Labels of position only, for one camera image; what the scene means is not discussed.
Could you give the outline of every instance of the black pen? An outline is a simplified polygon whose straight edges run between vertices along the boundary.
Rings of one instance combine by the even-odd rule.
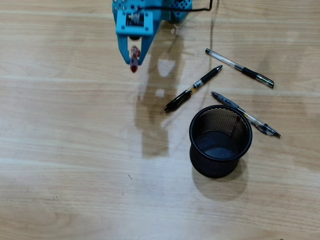
[[[181,104],[183,104],[185,101],[187,101],[193,92],[195,92],[197,89],[201,88],[203,84],[208,82],[211,78],[213,78],[215,75],[217,75],[222,69],[222,65],[215,67],[210,72],[208,72],[206,75],[204,75],[200,80],[196,81],[191,87],[189,87],[187,90],[185,90],[183,93],[181,93],[179,96],[177,96],[175,99],[173,99],[171,102],[169,102],[163,111],[165,113],[172,112],[177,110]]]
[[[235,69],[237,69],[238,71],[242,72],[243,74],[249,76],[252,79],[255,79],[267,86],[269,86],[270,88],[274,88],[275,83],[274,81],[272,81],[271,79],[267,78],[266,76],[263,76],[255,71],[250,70],[249,68],[246,68],[244,66],[241,66],[229,59],[227,59],[226,57],[220,55],[219,53],[210,50],[209,48],[207,48],[205,50],[206,54],[209,54],[210,56],[219,59],[220,61],[224,62],[225,64],[228,64],[231,67],[234,67]]]
[[[226,105],[231,108],[238,109],[245,117],[248,119],[248,121],[255,126],[256,129],[258,129],[260,132],[262,132],[265,135],[269,136],[275,136],[277,138],[280,138],[280,134],[274,130],[272,127],[270,127],[268,124],[264,123],[263,121],[259,120],[255,116],[247,113],[245,110],[243,110],[241,107],[239,107],[236,103],[229,100],[228,98],[222,96],[219,93],[216,93],[214,91],[211,92],[212,96],[217,99],[220,103],[223,105]]]

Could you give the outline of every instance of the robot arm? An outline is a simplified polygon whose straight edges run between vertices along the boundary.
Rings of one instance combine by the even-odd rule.
[[[140,66],[155,38],[162,20],[171,23],[181,22],[187,12],[140,10],[145,6],[175,7],[192,9],[192,0],[113,0],[112,12],[115,21],[119,51],[126,64],[131,64],[133,59],[128,51],[128,37],[137,40],[141,38],[141,51],[137,64]]]

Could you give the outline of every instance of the black mesh cup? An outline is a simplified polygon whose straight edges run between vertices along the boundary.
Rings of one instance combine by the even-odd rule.
[[[202,175],[220,178],[230,174],[248,151],[252,129],[238,110],[215,105],[195,115],[189,136],[193,167]]]

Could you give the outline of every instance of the wooden table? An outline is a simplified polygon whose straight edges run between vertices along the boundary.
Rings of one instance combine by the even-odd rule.
[[[163,23],[132,74],[111,0],[1,0],[1,240],[320,239],[320,2],[216,3]],[[221,64],[206,48],[275,88],[225,65],[164,115]],[[210,91],[282,135],[254,128],[220,179],[189,159],[193,116],[218,104]]]

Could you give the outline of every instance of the black cable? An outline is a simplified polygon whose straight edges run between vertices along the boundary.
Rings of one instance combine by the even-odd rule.
[[[165,10],[165,11],[179,11],[179,12],[202,12],[202,11],[211,11],[212,9],[212,2],[213,0],[210,0],[209,8],[196,8],[196,9],[182,9],[178,7],[167,7],[167,6],[144,6],[144,7],[138,7],[137,11],[140,10]]]

